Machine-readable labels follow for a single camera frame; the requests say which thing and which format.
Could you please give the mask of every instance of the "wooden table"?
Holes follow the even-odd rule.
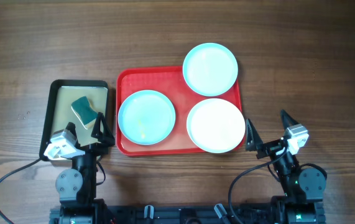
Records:
[[[125,68],[181,65],[194,46],[217,42],[239,61],[245,118],[265,141],[283,133],[282,108],[303,123],[310,140],[298,159],[328,172],[328,223],[355,223],[355,3],[78,1],[0,4],[0,177],[38,157],[52,81],[115,88]],[[98,197],[108,205],[226,203],[235,176],[265,161],[244,149],[127,157],[113,147]],[[47,223],[59,205],[55,179],[69,166],[40,162],[8,178],[0,209],[16,223]],[[233,197],[268,202],[282,193],[261,169]]]

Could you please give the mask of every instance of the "small tray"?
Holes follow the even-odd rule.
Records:
[[[200,101],[212,98],[195,93],[183,78],[182,66],[131,68],[123,71],[117,80],[116,114],[122,102],[131,94],[140,90],[155,90],[163,93],[173,103],[176,122],[173,131],[161,142],[150,146],[141,146],[129,141],[116,125],[116,145],[127,156],[153,156],[204,152],[198,148],[187,133],[187,116]],[[239,83],[236,81],[226,93],[216,96],[237,106],[242,112]]]
[[[60,92],[62,88],[72,88],[73,91]],[[99,97],[99,93],[95,89],[100,88],[103,93]],[[92,101],[91,103],[98,112],[102,112],[104,117],[108,118],[108,84],[101,80],[55,80],[50,86],[48,94],[47,110],[45,123],[43,127],[42,142],[40,143],[39,157],[43,161],[49,161],[47,156],[44,156],[47,144],[54,131],[64,129],[68,122],[72,122],[76,125],[76,133],[78,141],[82,146],[94,141],[90,137],[91,129],[84,129],[79,119],[71,110],[71,103],[77,100],[81,96],[88,96]]]

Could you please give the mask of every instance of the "plastic tray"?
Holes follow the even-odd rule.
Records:
[[[116,125],[116,145],[127,156],[151,156],[204,152],[198,148],[187,133],[187,116],[200,101],[208,98],[221,98],[238,107],[242,112],[239,84],[235,82],[226,93],[216,96],[201,96],[188,87],[183,78],[182,66],[131,68],[123,71],[117,80],[116,114],[122,102],[131,94],[140,90],[155,90],[163,93],[173,103],[176,122],[173,131],[161,142],[150,146],[141,146],[129,141]]]
[[[43,161],[49,161],[47,156],[44,156],[44,152],[46,150],[47,144],[50,140],[51,135],[53,134],[52,129],[53,127],[53,121],[55,119],[55,110],[56,110],[56,104],[57,104],[57,97],[58,95],[58,90],[61,87],[65,86],[72,86],[72,87],[104,87],[107,89],[107,95],[106,95],[106,100],[105,100],[105,112],[104,116],[107,120],[108,118],[108,96],[109,96],[109,90],[108,90],[108,84],[105,81],[101,80],[55,80],[52,82],[50,86],[50,91],[48,94],[48,101],[47,101],[47,110],[46,110],[46,117],[45,117],[45,123],[43,127],[43,134],[42,134],[42,142],[40,143],[40,149],[39,149],[39,157]],[[67,125],[68,122],[74,122],[75,125],[81,125],[77,119],[76,116],[71,115],[71,120],[66,120],[64,121],[63,125]]]

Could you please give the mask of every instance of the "red tray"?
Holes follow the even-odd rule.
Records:
[[[173,103],[176,122],[172,132],[161,142],[150,146],[141,146],[129,141],[121,132],[116,119],[116,145],[127,156],[151,156],[204,152],[198,148],[187,133],[187,116],[200,101],[210,97],[202,96],[191,90],[183,78],[182,66],[131,68],[123,71],[117,80],[116,113],[122,102],[131,94],[140,90],[155,90],[163,93]],[[239,84],[235,82],[226,93],[217,96],[238,107],[242,112]]]

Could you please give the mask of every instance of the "plate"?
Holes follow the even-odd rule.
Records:
[[[122,103],[118,125],[128,140],[141,145],[156,144],[172,131],[176,112],[172,102],[153,90],[133,93]]]
[[[197,103],[187,118],[191,140],[202,150],[228,152],[241,143],[245,135],[245,120],[240,110],[222,99],[207,99]]]
[[[228,91],[236,81],[237,60],[230,50],[220,44],[200,44],[185,57],[183,76],[196,93],[218,96]]]

